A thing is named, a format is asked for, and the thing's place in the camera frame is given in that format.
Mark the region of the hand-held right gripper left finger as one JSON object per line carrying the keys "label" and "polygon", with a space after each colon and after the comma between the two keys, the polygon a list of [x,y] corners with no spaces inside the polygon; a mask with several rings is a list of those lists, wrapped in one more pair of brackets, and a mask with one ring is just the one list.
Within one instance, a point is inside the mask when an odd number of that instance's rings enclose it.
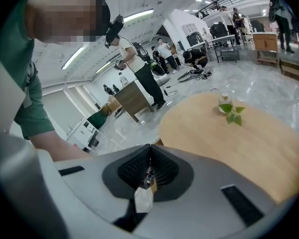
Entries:
{"label": "hand-held right gripper left finger", "polygon": [[117,152],[83,159],[53,162],[41,153],[39,162],[50,195],[62,215],[66,213],[94,215],[108,223],[123,219],[140,219],[150,212],[150,188],[143,188],[142,175],[128,196],[126,186],[114,162],[141,158],[149,145],[137,145]]}

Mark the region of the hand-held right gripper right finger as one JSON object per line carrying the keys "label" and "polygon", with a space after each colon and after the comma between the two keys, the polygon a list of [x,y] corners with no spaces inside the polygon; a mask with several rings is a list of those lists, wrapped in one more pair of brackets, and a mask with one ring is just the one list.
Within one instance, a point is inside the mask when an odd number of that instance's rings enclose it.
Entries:
{"label": "hand-held right gripper right finger", "polygon": [[235,234],[276,207],[250,180],[215,159],[151,147],[158,190],[136,234]]}

